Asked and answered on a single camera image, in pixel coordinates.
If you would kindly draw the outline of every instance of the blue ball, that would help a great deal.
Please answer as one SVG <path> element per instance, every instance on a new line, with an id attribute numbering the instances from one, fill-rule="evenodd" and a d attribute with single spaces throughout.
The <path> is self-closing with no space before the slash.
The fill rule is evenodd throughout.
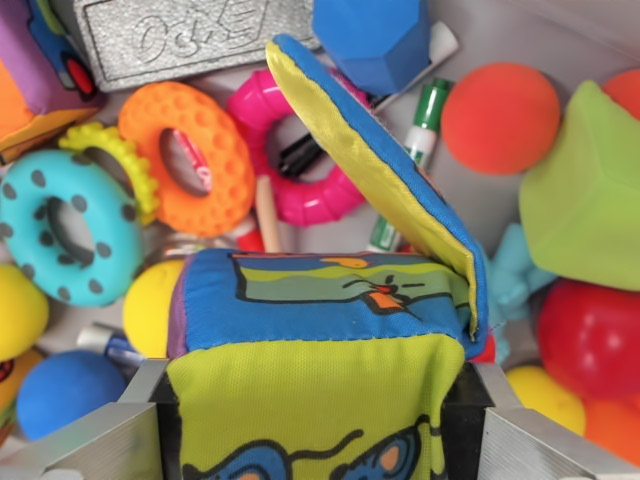
<path id="1" fill-rule="evenodd" d="M 24 380 L 16 409 L 29 440 L 38 440 L 120 398 L 122 375 L 104 356 L 86 351 L 52 355 Z"/>

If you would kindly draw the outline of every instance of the pink plastic ring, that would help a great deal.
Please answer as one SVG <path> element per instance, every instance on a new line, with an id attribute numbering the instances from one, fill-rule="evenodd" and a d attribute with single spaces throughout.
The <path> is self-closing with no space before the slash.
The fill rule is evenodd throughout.
<path id="1" fill-rule="evenodd" d="M 345 85 L 360 101 L 365 101 L 362 92 L 346 82 Z M 293 182 L 269 166 L 265 151 L 269 131 L 276 121 L 295 114 L 269 70 L 254 72 L 229 98 L 227 112 L 238 121 L 256 174 L 271 178 L 282 221 L 300 227 L 331 222 L 364 202 L 358 189 L 337 165 L 324 180 L 315 183 Z"/>

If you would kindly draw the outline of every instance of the yellow foam ball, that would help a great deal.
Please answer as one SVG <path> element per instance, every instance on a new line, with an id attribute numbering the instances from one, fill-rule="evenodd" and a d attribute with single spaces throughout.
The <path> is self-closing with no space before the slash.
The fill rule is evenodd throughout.
<path id="1" fill-rule="evenodd" d="M 507 380 L 522 404 L 578 435 L 584 435 L 586 413 L 580 397 L 541 367 L 525 366 L 507 372 Z"/>
<path id="2" fill-rule="evenodd" d="M 11 405 L 27 374 L 42 360 L 37 350 L 27 350 L 14 360 L 0 363 L 0 411 Z"/>
<path id="3" fill-rule="evenodd" d="M 0 361 L 29 350 L 47 326 L 47 297 L 13 265 L 0 265 Z"/>
<path id="4" fill-rule="evenodd" d="M 169 308 L 184 260 L 168 260 L 146 270 L 124 299 L 123 325 L 131 345 L 147 358 L 166 358 Z"/>

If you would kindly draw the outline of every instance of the orange teething ring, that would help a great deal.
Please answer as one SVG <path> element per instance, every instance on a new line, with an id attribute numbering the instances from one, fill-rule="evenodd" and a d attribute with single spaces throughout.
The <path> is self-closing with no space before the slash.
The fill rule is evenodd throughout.
<path id="1" fill-rule="evenodd" d="M 152 83 L 126 101 L 118 128 L 151 163 L 150 173 L 159 184 L 161 221 L 181 232 L 210 237 L 232 230 L 245 218 L 255 192 L 249 150 L 212 98 L 182 83 Z M 213 177 L 205 197 L 183 190 L 165 167 L 160 135 L 166 129 L 188 135 L 204 155 Z"/>

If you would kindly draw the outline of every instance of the orange ball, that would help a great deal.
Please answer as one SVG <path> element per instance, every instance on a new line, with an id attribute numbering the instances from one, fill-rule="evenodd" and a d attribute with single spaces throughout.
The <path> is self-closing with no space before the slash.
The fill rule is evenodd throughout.
<path id="1" fill-rule="evenodd" d="M 442 113 L 442 137 L 463 165 L 511 175 L 535 165 L 560 126 L 555 89 L 538 70 L 517 63 L 480 67 L 455 86 Z"/>
<path id="2" fill-rule="evenodd" d="M 631 70 L 613 77 L 602 90 L 640 120 L 640 70 Z"/>
<path id="3" fill-rule="evenodd" d="M 631 401 L 585 400 L 585 437 L 640 467 L 640 409 Z"/>

